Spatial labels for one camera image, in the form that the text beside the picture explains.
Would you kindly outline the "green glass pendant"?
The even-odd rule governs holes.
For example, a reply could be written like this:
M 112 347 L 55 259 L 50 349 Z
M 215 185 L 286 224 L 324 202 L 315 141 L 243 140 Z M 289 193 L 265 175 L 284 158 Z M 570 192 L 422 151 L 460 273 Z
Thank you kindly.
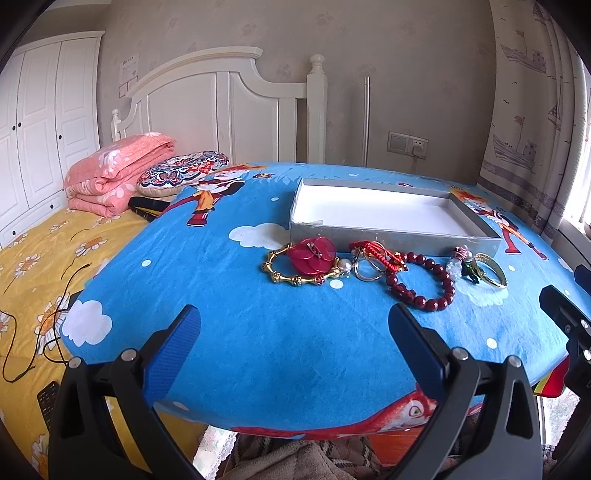
M 474 284 L 479 284 L 482 278 L 481 269 L 475 260 L 462 263 L 462 276 L 466 277 Z

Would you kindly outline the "grey shallow cardboard tray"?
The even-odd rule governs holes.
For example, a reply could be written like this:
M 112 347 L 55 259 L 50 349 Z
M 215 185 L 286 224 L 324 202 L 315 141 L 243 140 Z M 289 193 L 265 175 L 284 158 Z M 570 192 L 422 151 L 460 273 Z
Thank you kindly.
M 290 208 L 290 240 L 327 237 L 339 252 L 375 240 L 391 251 L 444 257 L 457 246 L 496 255 L 501 236 L 455 194 L 392 184 L 304 178 Z

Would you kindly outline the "white wooden headboard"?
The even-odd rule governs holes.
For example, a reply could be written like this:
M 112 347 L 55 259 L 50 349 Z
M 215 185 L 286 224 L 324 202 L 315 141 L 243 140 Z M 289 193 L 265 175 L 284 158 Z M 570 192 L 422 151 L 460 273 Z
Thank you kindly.
M 325 58 L 310 58 L 303 82 L 263 79 L 259 47 L 216 47 L 170 60 L 126 93 L 126 117 L 111 114 L 111 137 L 146 132 L 175 139 L 180 153 L 216 150 L 235 163 L 297 161 L 297 104 L 307 106 L 305 159 L 325 163 L 328 77 Z

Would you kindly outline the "grey wall socket panel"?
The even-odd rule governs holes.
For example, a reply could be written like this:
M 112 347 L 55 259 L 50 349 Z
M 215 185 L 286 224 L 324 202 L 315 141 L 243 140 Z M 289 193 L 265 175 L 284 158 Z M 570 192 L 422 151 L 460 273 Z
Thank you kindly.
M 400 155 L 412 156 L 412 147 L 415 143 L 424 143 L 426 147 L 426 158 L 428 152 L 429 141 L 420 137 L 415 137 L 408 134 L 390 132 L 387 140 L 387 151 Z

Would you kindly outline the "yellow floral bedsheet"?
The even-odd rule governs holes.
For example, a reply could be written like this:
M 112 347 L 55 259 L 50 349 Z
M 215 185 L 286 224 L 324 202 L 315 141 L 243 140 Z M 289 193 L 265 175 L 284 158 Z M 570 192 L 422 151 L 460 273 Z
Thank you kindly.
M 68 350 L 57 338 L 84 284 L 147 226 L 133 213 L 114 219 L 62 210 L 1 251 L 1 450 L 4 479 L 48 475 L 49 430 L 37 394 L 63 375 Z

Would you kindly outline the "patterned round cushion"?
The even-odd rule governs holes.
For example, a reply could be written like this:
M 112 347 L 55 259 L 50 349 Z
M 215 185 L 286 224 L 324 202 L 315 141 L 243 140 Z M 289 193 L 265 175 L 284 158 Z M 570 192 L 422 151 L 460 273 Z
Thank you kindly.
M 217 151 L 199 151 L 173 156 L 154 164 L 136 182 L 139 195 L 149 198 L 170 197 L 185 186 L 197 184 L 211 172 L 228 167 L 228 156 Z

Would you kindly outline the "black remote control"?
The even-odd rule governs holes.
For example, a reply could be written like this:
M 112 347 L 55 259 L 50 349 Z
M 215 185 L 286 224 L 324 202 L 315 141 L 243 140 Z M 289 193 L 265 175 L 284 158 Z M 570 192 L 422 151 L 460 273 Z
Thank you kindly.
M 37 402 L 47 430 L 51 429 L 51 420 L 59 391 L 59 383 L 51 381 L 37 394 Z

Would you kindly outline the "gold interlocking ring ornament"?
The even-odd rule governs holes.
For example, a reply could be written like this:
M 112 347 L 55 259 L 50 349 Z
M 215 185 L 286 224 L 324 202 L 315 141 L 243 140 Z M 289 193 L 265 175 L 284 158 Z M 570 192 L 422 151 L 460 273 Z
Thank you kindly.
M 368 247 L 355 246 L 352 249 L 353 273 L 363 282 L 375 282 L 386 274 L 386 267 Z

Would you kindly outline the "red flat pendant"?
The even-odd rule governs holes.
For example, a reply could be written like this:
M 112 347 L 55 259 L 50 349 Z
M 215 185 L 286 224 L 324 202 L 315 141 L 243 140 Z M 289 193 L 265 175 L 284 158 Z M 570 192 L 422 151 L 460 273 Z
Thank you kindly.
M 325 237 L 307 238 L 291 245 L 287 251 L 295 271 L 301 275 L 315 277 L 327 274 L 335 260 L 335 246 Z

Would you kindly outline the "white charger plug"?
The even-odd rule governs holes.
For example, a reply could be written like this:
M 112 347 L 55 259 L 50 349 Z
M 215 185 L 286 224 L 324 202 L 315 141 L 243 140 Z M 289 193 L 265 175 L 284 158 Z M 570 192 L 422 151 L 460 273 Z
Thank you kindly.
M 412 147 L 412 156 L 417 159 L 426 158 L 426 147 L 424 143 L 415 143 Z

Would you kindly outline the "blue cartoon print tablecloth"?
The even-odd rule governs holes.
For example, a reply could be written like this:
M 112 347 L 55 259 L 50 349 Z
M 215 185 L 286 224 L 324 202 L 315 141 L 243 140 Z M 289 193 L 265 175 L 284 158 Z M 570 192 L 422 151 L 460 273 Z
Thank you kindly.
M 186 305 L 200 335 L 166 397 L 166 411 L 225 429 L 330 438 L 428 421 L 423 393 L 389 332 L 394 297 L 355 276 L 321 286 L 273 283 L 260 266 L 287 244 L 304 178 L 452 192 L 426 177 L 331 165 L 274 164 L 211 175 L 148 224 L 84 287 L 60 332 L 71 354 L 109 362 L 139 348 Z

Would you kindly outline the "folded pink floral quilt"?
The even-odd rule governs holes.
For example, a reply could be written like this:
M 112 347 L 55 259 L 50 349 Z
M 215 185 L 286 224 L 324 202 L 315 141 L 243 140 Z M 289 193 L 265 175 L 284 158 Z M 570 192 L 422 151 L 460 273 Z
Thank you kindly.
M 159 132 L 115 141 L 75 163 L 63 188 L 70 210 L 112 218 L 124 212 L 138 178 L 174 155 L 175 140 Z

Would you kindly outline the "ship print curtain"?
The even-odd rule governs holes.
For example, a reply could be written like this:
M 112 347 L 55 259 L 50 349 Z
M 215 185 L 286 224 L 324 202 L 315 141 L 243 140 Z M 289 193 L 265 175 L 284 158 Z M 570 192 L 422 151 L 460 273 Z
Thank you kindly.
M 539 1 L 490 4 L 496 87 L 478 184 L 547 242 L 581 213 L 588 175 L 590 74 Z

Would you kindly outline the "paper notice on wall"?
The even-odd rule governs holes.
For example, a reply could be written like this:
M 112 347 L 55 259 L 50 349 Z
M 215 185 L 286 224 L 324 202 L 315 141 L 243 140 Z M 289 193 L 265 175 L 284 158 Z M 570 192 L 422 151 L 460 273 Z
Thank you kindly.
M 123 59 L 119 66 L 119 86 L 118 97 L 123 98 L 135 85 L 138 80 L 138 61 L 137 53 Z

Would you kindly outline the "white pearl bead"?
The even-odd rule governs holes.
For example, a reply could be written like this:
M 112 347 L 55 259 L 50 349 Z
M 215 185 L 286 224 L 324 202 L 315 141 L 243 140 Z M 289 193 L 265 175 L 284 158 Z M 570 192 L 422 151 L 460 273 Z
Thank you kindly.
M 339 268 L 341 268 L 342 271 L 349 272 L 352 270 L 352 267 L 353 267 L 353 264 L 351 261 L 349 261 L 349 259 L 339 260 Z

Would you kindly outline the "white wardrobe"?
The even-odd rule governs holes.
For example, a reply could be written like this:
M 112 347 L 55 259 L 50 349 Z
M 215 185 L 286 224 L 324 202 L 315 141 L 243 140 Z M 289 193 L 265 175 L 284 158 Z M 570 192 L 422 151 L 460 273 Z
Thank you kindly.
M 100 147 L 100 31 L 17 48 L 1 73 L 1 245 L 66 207 L 68 170 Z

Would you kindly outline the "silver metal pole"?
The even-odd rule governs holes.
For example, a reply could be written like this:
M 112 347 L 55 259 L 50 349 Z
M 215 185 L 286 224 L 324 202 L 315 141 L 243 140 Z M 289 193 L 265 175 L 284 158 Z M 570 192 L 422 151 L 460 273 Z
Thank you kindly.
M 372 95 L 372 79 L 365 79 L 365 95 L 363 95 L 363 166 L 367 167 L 370 151 L 370 95 Z

